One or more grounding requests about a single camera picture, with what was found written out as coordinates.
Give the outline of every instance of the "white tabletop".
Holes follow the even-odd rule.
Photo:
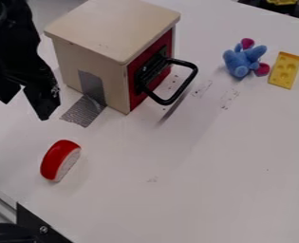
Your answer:
[[[50,121],[22,94],[0,103],[0,190],[73,242],[299,242],[299,77],[293,90],[237,83],[221,58],[244,37],[268,46],[270,65],[279,51],[299,55],[299,19],[231,1],[148,2],[181,12],[177,57],[200,69],[175,112],[164,119],[169,108],[147,99],[128,116],[105,108],[84,129],[59,120],[81,97],[63,85]],[[40,52],[57,68],[48,39]],[[186,74],[173,70],[157,92]],[[39,165],[60,139],[83,156],[51,184]]]

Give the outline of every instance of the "pink ear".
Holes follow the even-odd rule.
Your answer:
[[[248,49],[255,45],[255,41],[250,38],[244,38],[241,40],[241,44],[243,45],[243,49]]]
[[[255,70],[255,75],[257,77],[266,76],[269,74],[270,70],[271,69],[270,69],[269,65],[260,63],[259,68],[257,70]]]

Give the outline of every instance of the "metal handle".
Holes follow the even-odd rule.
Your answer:
[[[166,67],[169,65],[182,65],[182,66],[191,68],[193,71],[190,74],[190,76],[184,81],[184,83],[178,88],[178,90],[174,93],[174,95],[171,98],[169,98],[168,100],[164,100],[161,97],[157,96],[153,91],[151,91],[149,88],[147,88],[147,86],[144,83],[142,83],[142,82],[139,83],[141,91],[146,93],[151,99],[153,99],[155,102],[157,102],[161,105],[170,105],[170,104],[174,103],[179,98],[179,96],[184,92],[184,90],[187,88],[187,86],[191,83],[191,81],[196,77],[196,75],[198,73],[197,66],[192,63],[174,59],[174,58],[167,58],[166,62],[167,62]]]

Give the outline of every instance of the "wooden box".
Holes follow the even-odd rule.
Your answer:
[[[64,83],[128,114],[147,97],[137,85],[144,73],[149,91],[170,73],[170,66],[153,70],[159,55],[173,57],[179,18],[139,0],[89,0],[48,26],[46,35]]]

